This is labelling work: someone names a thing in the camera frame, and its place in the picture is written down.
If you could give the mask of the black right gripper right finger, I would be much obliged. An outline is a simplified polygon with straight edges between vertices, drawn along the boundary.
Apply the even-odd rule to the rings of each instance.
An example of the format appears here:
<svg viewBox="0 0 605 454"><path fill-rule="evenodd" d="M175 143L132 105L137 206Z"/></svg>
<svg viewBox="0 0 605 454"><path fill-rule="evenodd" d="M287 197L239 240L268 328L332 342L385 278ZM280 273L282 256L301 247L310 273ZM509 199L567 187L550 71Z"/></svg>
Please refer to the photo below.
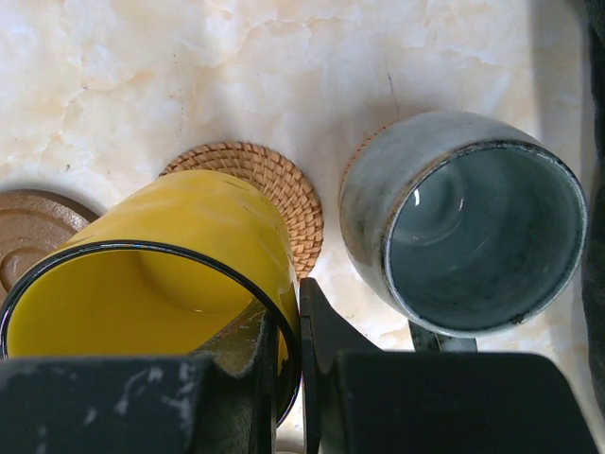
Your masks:
<svg viewBox="0 0 605 454"><path fill-rule="evenodd" d="M559 369L517 353L384 351L300 284L310 453L594 453Z"/></svg>

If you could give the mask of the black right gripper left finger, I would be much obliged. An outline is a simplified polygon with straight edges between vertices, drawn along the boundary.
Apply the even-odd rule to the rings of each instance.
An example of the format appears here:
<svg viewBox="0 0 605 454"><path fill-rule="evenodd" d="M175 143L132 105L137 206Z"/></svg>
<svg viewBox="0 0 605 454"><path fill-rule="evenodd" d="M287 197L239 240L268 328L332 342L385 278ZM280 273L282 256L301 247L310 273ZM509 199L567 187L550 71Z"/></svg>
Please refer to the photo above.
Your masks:
<svg viewBox="0 0 605 454"><path fill-rule="evenodd" d="M270 453L277 327L237 317L186 356L8 359L5 453Z"/></svg>

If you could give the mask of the yellow mug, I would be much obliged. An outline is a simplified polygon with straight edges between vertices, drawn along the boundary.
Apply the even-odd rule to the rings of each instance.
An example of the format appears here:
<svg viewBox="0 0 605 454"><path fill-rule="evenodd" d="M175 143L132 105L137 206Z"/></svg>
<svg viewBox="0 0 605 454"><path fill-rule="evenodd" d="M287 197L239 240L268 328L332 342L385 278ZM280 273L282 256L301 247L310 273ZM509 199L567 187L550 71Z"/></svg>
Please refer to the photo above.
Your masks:
<svg viewBox="0 0 605 454"><path fill-rule="evenodd" d="M1 354L187 354L257 302L278 327L284 419L302 368L296 284L285 223L266 196L218 171L178 171L24 274L1 309Z"/></svg>

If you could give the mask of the grey mug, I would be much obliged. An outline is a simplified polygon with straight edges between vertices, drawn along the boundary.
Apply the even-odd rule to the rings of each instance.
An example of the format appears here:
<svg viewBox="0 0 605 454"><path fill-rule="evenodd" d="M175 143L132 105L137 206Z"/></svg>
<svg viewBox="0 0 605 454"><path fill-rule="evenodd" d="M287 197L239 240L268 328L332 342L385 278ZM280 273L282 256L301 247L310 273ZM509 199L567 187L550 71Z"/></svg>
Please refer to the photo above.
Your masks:
<svg viewBox="0 0 605 454"><path fill-rule="evenodd" d="M574 172L530 135L465 112L398 121L339 190L347 253L407 318L419 352L473 352L527 322L579 265L587 201Z"/></svg>

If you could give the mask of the light woven round coaster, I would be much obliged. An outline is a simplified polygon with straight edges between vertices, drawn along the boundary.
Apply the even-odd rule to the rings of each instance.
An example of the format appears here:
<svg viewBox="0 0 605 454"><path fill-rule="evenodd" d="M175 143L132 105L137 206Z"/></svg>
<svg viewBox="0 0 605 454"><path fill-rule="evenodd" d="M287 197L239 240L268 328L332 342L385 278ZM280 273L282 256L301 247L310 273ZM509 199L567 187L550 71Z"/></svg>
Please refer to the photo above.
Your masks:
<svg viewBox="0 0 605 454"><path fill-rule="evenodd" d="M297 278L310 274L320 257L324 218L315 188L292 161L249 142L215 142L190 148L160 174L195 169L232 175L262 192L285 222Z"/></svg>

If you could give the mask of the reddish brown wooden coaster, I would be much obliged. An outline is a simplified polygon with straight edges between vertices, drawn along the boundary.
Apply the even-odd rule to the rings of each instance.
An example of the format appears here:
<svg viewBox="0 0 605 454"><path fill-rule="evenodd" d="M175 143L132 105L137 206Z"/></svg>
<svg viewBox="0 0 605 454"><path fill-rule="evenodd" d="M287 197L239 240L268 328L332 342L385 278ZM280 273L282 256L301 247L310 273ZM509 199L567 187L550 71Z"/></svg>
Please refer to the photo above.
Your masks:
<svg viewBox="0 0 605 454"><path fill-rule="evenodd" d="M33 265L98 218L61 194L38 189L1 193L1 297Z"/></svg>

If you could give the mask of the black floral blanket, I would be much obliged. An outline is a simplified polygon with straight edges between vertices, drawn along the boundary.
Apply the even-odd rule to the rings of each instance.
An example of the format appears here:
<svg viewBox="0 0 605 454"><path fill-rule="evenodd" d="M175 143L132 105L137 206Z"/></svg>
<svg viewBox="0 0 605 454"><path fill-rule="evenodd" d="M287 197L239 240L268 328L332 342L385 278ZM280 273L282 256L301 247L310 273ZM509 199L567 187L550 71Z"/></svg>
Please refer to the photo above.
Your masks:
<svg viewBox="0 0 605 454"><path fill-rule="evenodd" d="M604 410L604 2L588 0L584 5L588 17L591 88L595 107L597 178L587 258L582 272L582 302L596 404Z"/></svg>

